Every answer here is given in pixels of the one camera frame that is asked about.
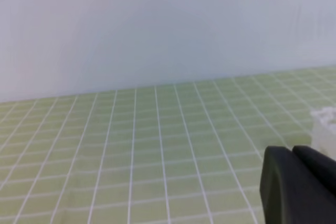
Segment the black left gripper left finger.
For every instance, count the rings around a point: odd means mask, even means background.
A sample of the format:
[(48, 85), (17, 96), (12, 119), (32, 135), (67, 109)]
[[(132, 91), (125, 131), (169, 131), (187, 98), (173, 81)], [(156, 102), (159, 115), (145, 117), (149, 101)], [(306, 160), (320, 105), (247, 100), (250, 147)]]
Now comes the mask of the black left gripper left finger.
[(259, 190), (265, 223), (335, 223), (335, 196), (292, 149), (265, 149)]

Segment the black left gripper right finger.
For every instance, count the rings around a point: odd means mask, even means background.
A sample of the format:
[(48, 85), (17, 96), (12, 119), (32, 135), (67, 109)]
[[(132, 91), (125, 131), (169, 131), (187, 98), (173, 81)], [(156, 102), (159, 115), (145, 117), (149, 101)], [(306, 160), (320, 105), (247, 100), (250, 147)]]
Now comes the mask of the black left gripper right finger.
[(303, 162), (319, 183), (335, 196), (335, 160), (303, 145), (294, 146), (292, 152)]

